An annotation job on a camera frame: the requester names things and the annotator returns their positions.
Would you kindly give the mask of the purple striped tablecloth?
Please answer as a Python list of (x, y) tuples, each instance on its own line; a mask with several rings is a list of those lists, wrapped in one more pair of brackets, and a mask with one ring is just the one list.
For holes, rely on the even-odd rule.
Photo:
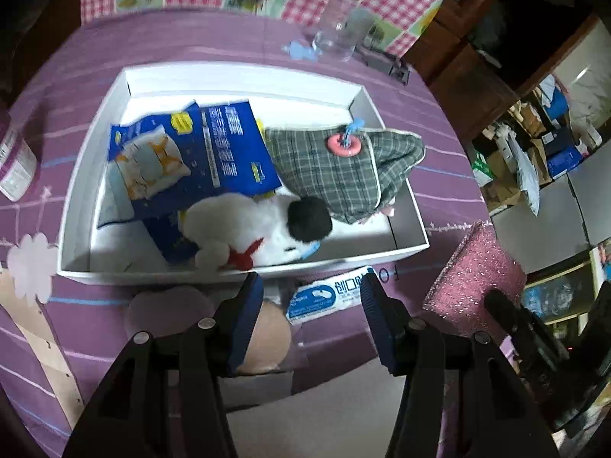
[[(415, 73), (403, 86), (352, 59), (296, 61), (282, 50), (305, 42), (294, 24), (221, 10), (132, 13), (81, 27), (36, 73), (9, 109), (40, 160), (37, 179), (19, 204), (1, 196), (1, 265), (26, 235), (55, 244), (70, 175), (86, 131), (123, 67), (154, 62), (236, 61), (290, 67), (365, 85), (385, 124), (422, 136), (425, 160), (409, 176), (430, 247), (376, 269), (390, 295), (419, 309), (469, 227), (489, 219), (466, 155), (441, 107)], [(125, 343), (123, 314), (130, 287), (53, 278), (40, 310), (67, 358), (81, 395), (89, 398)], [(304, 326), (305, 368), (294, 389), (313, 388), (371, 360), (365, 319), (356, 308)], [(42, 457), (60, 457), (70, 425), (25, 337), (1, 307), (1, 388)]]

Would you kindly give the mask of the green plaid fabric pouch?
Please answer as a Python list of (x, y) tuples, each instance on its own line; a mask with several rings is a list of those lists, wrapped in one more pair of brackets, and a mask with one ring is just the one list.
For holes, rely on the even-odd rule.
[(426, 156), (413, 132), (365, 126), (268, 127), (264, 141), (282, 184), (299, 197), (321, 198), (330, 215), (347, 224), (394, 204)]

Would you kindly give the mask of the pink glitter sponge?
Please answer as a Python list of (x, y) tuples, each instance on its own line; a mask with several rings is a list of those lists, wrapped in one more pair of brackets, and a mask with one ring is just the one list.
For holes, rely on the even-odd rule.
[(422, 303), (463, 336), (483, 330), (498, 344), (506, 333), (485, 308), (491, 290), (501, 290), (515, 305), (526, 284), (521, 266), (499, 244), (493, 229), (474, 223), (442, 269)]

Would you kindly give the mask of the clear glass cup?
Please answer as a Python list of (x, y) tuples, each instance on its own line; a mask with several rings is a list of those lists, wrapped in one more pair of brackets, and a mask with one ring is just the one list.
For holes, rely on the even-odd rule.
[(352, 0), (328, 0), (316, 26), (312, 48), (319, 56), (348, 61), (362, 43), (374, 18)]

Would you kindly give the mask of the purple white cylindrical can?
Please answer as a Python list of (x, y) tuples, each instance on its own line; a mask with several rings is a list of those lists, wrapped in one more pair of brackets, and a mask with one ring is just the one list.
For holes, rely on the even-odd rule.
[(22, 130), (13, 126), (6, 109), (1, 110), (0, 190), (17, 202), (27, 192), (36, 174), (37, 159)]

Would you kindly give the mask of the white blue bandage packet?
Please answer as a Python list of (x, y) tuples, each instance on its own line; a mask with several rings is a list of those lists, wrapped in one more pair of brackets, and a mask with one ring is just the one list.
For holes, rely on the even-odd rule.
[(288, 304), (287, 321), (296, 326), (359, 306), (360, 283), (369, 273), (376, 274), (373, 267), (365, 266), (300, 286)]

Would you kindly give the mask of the lavender soft pad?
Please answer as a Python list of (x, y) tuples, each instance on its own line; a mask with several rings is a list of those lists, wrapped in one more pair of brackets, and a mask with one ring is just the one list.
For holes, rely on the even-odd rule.
[(204, 293), (190, 285), (163, 292), (142, 292), (134, 296), (124, 315), (128, 338), (141, 331), (153, 337), (181, 333), (202, 318), (211, 318), (215, 307)]

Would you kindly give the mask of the green white carton box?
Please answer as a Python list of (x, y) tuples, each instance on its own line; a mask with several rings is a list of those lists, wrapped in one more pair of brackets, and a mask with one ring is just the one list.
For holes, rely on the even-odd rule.
[(494, 180), (495, 176), (482, 153), (474, 151), (471, 154), (470, 166), (478, 187), (482, 188)]

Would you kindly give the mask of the white plush toy red scarf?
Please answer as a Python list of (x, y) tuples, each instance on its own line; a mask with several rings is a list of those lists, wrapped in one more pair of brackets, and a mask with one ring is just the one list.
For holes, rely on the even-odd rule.
[(333, 230), (333, 221), (318, 197), (275, 194), (255, 200), (222, 194), (190, 206), (180, 230), (198, 246), (197, 268), (250, 271), (300, 261), (316, 252)]

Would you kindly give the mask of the black clip tool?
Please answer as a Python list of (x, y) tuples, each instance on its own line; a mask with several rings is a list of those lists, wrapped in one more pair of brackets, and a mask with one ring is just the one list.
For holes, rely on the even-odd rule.
[(411, 76), (411, 68), (399, 57), (378, 50), (378, 48), (368, 48), (364, 45), (358, 45), (355, 48), (355, 54), (367, 67), (392, 77), (404, 86), (408, 85)]

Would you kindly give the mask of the beige round powder puff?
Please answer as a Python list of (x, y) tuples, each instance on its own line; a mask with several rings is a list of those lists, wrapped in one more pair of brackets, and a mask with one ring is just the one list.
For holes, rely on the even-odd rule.
[(264, 301), (239, 374), (258, 375), (277, 370), (287, 357), (292, 342), (290, 324), (275, 303)]

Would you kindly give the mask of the blue packet with pillow picture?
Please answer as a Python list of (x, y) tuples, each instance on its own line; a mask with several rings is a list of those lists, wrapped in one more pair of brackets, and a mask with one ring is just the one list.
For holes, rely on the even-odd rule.
[(110, 129), (99, 227), (185, 210), (205, 197), (281, 186), (248, 102), (152, 114)]

